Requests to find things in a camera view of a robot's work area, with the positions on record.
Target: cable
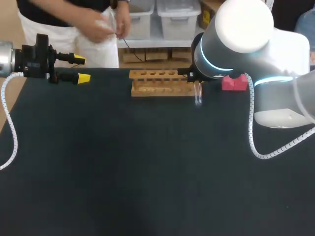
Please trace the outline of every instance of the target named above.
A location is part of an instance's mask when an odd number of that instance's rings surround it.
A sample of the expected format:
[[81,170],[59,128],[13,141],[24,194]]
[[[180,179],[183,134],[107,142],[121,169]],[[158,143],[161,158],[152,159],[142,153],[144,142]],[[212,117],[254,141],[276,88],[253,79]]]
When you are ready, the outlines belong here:
[[[123,41],[125,42],[125,44],[127,45],[127,47],[128,47],[129,49],[131,49],[124,38],[123,38]],[[143,60],[141,60],[141,59],[137,56],[136,53],[133,53],[133,54],[136,56],[136,58],[138,58],[139,61],[145,63]]]
[[300,142],[306,140],[308,137],[313,135],[315,133],[315,127],[310,129],[309,131],[305,132],[298,138],[294,139],[290,143],[284,145],[283,147],[279,148],[278,150],[271,152],[270,154],[260,154],[255,147],[254,140],[253,140],[253,134],[252,134],[252,122],[254,117],[254,86],[252,83],[252,79],[249,75],[246,75],[249,87],[250,87],[250,117],[249,117],[249,125],[248,125],[248,132],[249,132],[249,142],[251,146],[251,150],[253,154],[258,157],[259,159],[270,159],[272,157],[278,156],[279,154],[289,150],[290,148],[294,147],[295,145],[299,144]]
[[4,80],[4,82],[2,84],[2,88],[1,88],[1,101],[2,101],[3,109],[5,112],[6,118],[8,120],[10,129],[12,131],[12,136],[13,136],[13,152],[11,154],[11,157],[7,160],[7,162],[5,162],[2,166],[0,166],[0,170],[3,170],[4,168],[6,168],[8,165],[10,165],[12,163],[12,161],[14,160],[16,153],[18,151],[18,137],[16,135],[13,121],[11,119],[10,112],[8,110],[8,107],[7,107],[6,101],[5,101],[5,88],[6,88],[7,84],[9,83],[9,81],[15,77],[24,77],[24,75],[22,72],[11,74],[10,76],[8,76]]

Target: pink block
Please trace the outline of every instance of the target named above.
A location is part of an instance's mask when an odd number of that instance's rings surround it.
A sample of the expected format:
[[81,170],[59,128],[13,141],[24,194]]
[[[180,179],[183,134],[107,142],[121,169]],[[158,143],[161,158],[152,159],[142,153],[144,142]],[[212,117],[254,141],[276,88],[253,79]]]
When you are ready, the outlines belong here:
[[246,75],[243,74],[237,79],[234,79],[234,83],[235,83],[234,90],[237,90],[237,91],[247,90],[248,80],[247,80]]
[[234,80],[231,79],[229,76],[225,76],[223,79],[222,79],[222,90],[225,90],[225,91],[231,91],[231,90],[234,90]]

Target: shelf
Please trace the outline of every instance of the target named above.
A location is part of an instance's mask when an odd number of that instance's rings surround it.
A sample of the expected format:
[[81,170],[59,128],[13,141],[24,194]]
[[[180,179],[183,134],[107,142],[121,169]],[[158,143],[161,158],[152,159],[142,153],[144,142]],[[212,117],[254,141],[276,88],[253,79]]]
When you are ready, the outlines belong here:
[[[198,25],[196,35],[203,32]],[[162,21],[159,16],[153,15],[151,18],[151,39],[126,39],[131,48],[181,48],[190,47],[192,40],[164,40],[162,31]],[[119,48],[128,47],[123,40],[118,41]]]

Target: person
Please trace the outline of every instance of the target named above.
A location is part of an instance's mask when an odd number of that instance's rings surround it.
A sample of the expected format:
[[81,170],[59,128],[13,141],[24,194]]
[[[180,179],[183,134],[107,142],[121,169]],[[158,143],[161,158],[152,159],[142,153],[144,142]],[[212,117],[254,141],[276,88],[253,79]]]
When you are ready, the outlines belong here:
[[[130,31],[129,0],[117,2],[116,32],[97,23],[109,20],[102,12],[110,4],[111,0],[17,0],[27,44],[35,44],[37,33],[46,34],[58,52],[78,48],[88,67],[117,68],[117,38],[125,38]],[[55,66],[67,63],[57,61]]]

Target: black mat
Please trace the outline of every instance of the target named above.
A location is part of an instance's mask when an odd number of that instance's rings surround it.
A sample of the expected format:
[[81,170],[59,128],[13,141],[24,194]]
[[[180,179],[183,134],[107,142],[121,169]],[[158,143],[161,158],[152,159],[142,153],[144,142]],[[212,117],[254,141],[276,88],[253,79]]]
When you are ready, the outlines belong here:
[[[4,236],[313,236],[314,138],[271,160],[250,151],[249,95],[130,97],[127,70],[89,85],[27,80],[12,117],[16,160],[0,172]],[[254,127],[273,151],[309,127]],[[8,125],[0,160],[11,154]]]

